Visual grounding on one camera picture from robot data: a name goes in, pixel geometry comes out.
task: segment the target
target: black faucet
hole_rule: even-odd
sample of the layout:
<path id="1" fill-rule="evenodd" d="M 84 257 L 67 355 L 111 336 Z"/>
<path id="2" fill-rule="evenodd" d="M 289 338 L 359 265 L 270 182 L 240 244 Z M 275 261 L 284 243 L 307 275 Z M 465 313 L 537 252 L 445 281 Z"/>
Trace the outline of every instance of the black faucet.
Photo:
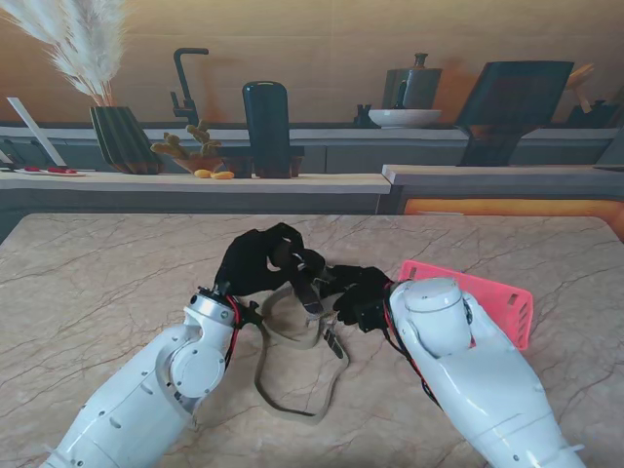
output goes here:
<path id="1" fill-rule="evenodd" d="M 182 93 L 184 94 L 184 107 L 179 106 L 177 95 L 175 91 L 172 91 L 172 101 L 174 102 L 174 116 L 185 117 L 188 119 L 189 125 L 199 125 L 199 116 L 197 115 L 197 106 L 195 101 L 191 99 L 191 94 L 188 91 L 188 83 L 186 82 L 186 75 L 184 75 L 184 68 L 182 68 L 182 55 L 184 54 L 198 54 L 202 56 L 208 55 L 208 49 L 198 49 L 195 47 L 183 47 L 174 52 L 175 68 L 177 69 L 177 76 L 179 77 L 179 83 L 182 85 Z"/>

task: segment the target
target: strap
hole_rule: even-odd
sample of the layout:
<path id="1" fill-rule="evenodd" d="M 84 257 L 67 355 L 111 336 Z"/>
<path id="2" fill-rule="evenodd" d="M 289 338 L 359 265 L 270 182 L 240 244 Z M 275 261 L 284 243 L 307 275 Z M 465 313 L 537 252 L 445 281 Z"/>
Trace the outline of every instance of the strap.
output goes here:
<path id="1" fill-rule="evenodd" d="M 255 375 L 253 377 L 253 386 L 255 387 L 255 391 L 260 396 L 260 401 L 262 407 L 271 415 L 276 417 L 281 417 L 282 419 L 302 422 L 308 425 L 316 425 L 325 417 L 330 408 L 330 403 L 332 401 L 332 393 L 333 387 L 338 380 L 338 377 L 347 369 L 349 366 L 349 357 L 347 353 L 344 351 L 342 346 L 338 343 L 335 338 L 335 334 L 331 329 L 326 330 L 326 340 L 330 345 L 332 351 L 336 354 L 336 357 L 340 359 L 340 366 L 333 373 L 333 376 L 330 380 L 330 385 L 328 387 L 328 392 L 325 396 L 325 401 L 318 412 L 312 413 L 299 409 L 289 409 L 278 405 L 275 401 L 269 397 L 266 390 L 261 383 L 262 371 L 264 369 L 264 363 L 266 361 L 266 353 L 268 351 L 269 343 L 274 340 L 276 343 L 282 346 L 287 346 L 293 349 L 306 350 L 312 349 L 319 342 L 321 338 L 321 333 L 323 332 L 324 321 L 316 320 L 317 322 L 317 330 L 314 334 L 308 335 L 302 339 L 295 339 L 289 336 L 284 336 L 276 331 L 272 330 L 268 321 L 266 320 L 271 316 L 271 310 L 275 306 L 275 304 L 282 300 L 283 298 L 291 295 L 293 293 L 293 289 L 291 287 L 286 287 L 280 290 L 273 292 L 263 303 L 261 308 L 261 315 L 265 320 L 262 321 L 258 327 L 260 328 L 260 332 L 262 333 L 262 349 L 260 351 L 260 357 L 257 362 L 257 366 L 255 368 Z"/>

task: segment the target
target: black striped vase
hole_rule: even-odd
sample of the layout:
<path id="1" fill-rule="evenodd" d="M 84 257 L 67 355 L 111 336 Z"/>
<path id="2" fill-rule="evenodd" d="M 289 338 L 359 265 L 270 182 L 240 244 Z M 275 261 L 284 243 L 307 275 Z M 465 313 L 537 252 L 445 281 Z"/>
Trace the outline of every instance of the black striped vase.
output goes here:
<path id="1" fill-rule="evenodd" d="M 129 107 L 92 107 L 91 120 L 104 161 L 117 171 L 155 175 L 165 169 Z"/>

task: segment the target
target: black canister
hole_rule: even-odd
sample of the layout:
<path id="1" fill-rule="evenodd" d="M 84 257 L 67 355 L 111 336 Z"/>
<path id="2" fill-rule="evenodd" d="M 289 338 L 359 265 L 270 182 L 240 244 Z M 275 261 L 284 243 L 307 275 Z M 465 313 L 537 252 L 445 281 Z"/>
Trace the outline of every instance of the black canister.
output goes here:
<path id="1" fill-rule="evenodd" d="M 286 88 L 274 81 L 253 81 L 243 87 L 255 174 L 291 177 L 291 137 Z"/>

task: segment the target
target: pink plastic tray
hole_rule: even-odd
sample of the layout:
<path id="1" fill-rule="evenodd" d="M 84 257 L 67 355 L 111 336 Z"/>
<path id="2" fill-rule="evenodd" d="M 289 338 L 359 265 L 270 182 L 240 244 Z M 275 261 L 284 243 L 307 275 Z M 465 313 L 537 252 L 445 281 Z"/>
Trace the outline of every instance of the pink plastic tray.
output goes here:
<path id="1" fill-rule="evenodd" d="M 533 318 L 533 296 L 530 292 L 414 260 L 406 260 L 399 274 L 401 281 L 439 277 L 454 278 L 460 288 L 477 298 L 518 349 L 527 349 Z"/>

